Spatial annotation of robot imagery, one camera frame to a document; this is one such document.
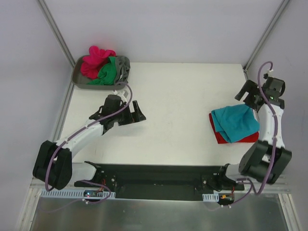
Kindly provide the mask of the teal t-shirt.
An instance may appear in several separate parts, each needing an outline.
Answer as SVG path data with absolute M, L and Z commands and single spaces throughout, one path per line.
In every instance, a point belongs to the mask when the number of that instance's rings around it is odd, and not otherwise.
M 252 109 L 245 104 L 214 109 L 210 113 L 216 132 L 230 143 L 259 132 L 259 123 Z

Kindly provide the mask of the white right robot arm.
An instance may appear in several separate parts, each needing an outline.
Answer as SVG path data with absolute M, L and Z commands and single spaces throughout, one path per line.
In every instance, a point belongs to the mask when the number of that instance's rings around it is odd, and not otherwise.
M 262 87 L 248 80 L 235 96 L 245 105 L 257 112 L 259 119 L 259 138 L 243 155 L 237 165 L 226 164 L 221 167 L 217 186 L 229 189 L 238 180 L 253 178 L 273 185 L 292 158 L 291 151 L 285 148 L 282 139 L 281 119 L 284 100 L 280 97 L 285 90 L 285 82 L 274 77 L 265 77 Z

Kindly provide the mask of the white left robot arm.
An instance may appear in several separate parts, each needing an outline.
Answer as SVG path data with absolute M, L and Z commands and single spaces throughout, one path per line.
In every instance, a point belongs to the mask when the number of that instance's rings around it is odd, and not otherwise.
M 40 146 L 33 168 L 33 177 L 45 182 L 48 190 L 61 190 L 69 184 L 85 180 L 91 187 L 101 184 L 102 176 L 92 164 L 72 162 L 74 156 L 96 138 L 113 128 L 146 120 L 137 101 L 124 96 L 108 95 L 104 104 L 91 115 L 84 126 L 56 142 Z

